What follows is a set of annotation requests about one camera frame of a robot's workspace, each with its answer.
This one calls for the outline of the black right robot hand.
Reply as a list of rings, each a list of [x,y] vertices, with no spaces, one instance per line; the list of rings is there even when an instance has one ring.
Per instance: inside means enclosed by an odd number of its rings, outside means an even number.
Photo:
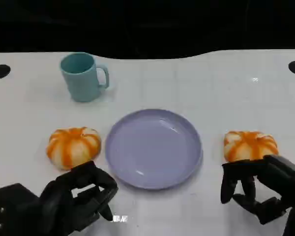
[[[259,160],[240,160],[222,165],[221,203],[234,200],[246,211],[267,224],[295,207],[295,164],[279,155]],[[278,193],[264,202],[256,200],[255,180]]]

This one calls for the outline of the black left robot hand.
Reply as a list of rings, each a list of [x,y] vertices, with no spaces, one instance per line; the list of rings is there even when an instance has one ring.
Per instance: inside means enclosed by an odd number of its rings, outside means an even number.
[[[79,165],[51,181],[39,197],[41,236],[67,236],[103,217],[112,221],[110,200],[116,181],[93,161]]]

